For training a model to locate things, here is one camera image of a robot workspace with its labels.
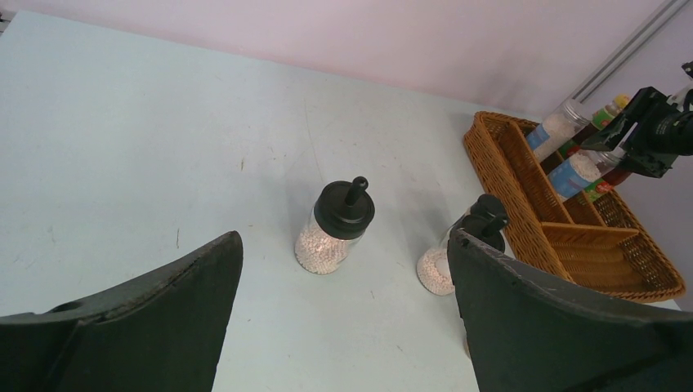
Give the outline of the yellow-cap sauce bottle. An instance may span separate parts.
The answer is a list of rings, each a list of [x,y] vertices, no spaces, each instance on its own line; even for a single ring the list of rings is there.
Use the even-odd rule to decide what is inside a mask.
[[[631,175],[632,173],[630,171],[618,167],[614,168],[606,173],[603,177],[600,177],[598,180],[595,180],[588,187],[583,189],[586,201],[589,203],[594,203],[602,196],[608,194],[617,185],[620,185],[626,181]]]
[[[597,110],[590,122],[580,131],[578,131],[570,140],[558,149],[558,153],[563,159],[567,159],[580,149],[580,145],[590,136],[598,131],[603,130],[631,100],[630,96],[620,94],[616,96],[608,105]]]

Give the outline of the large black-lid jar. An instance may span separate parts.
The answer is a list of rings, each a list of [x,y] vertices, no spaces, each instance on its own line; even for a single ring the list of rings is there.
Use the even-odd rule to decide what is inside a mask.
[[[440,242],[430,247],[416,265],[419,282],[432,294],[448,296],[454,292],[447,256],[450,236],[460,229],[483,243],[504,253],[506,242],[502,230],[509,217],[501,200],[482,194],[443,234]]]

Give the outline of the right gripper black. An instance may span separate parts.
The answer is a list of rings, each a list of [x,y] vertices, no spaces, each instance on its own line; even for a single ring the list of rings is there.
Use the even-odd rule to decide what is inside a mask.
[[[640,89],[603,130],[587,138],[583,150],[608,152],[622,147],[625,170],[661,178],[680,156],[692,155],[692,112],[680,111],[653,87]]]

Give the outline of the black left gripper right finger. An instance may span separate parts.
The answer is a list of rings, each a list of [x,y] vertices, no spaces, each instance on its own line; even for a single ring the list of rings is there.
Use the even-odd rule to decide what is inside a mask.
[[[569,283],[462,230],[448,261],[480,390],[691,390],[691,313]]]

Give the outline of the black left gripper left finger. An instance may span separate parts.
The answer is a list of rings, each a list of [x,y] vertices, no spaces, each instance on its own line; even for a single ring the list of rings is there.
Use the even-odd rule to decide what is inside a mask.
[[[211,390],[243,256],[230,231],[102,292],[2,317],[2,390]]]

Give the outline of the black-spout-lid jar white beads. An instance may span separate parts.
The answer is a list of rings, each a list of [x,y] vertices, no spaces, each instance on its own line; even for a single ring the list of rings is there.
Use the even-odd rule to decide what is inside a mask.
[[[303,269],[331,274],[349,256],[375,216],[368,187],[368,180],[357,176],[351,181],[333,181],[322,189],[294,246]]]

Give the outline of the blue-label silver-lid jar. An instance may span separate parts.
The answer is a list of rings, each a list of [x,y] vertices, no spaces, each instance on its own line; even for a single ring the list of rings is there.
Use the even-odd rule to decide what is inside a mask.
[[[564,203],[615,169],[625,156],[620,147],[612,151],[581,149],[553,169],[548,179]]]
[[[583,104],[567,99],[546,116],[525,140],[541,163],[585,128],[591,118]]]

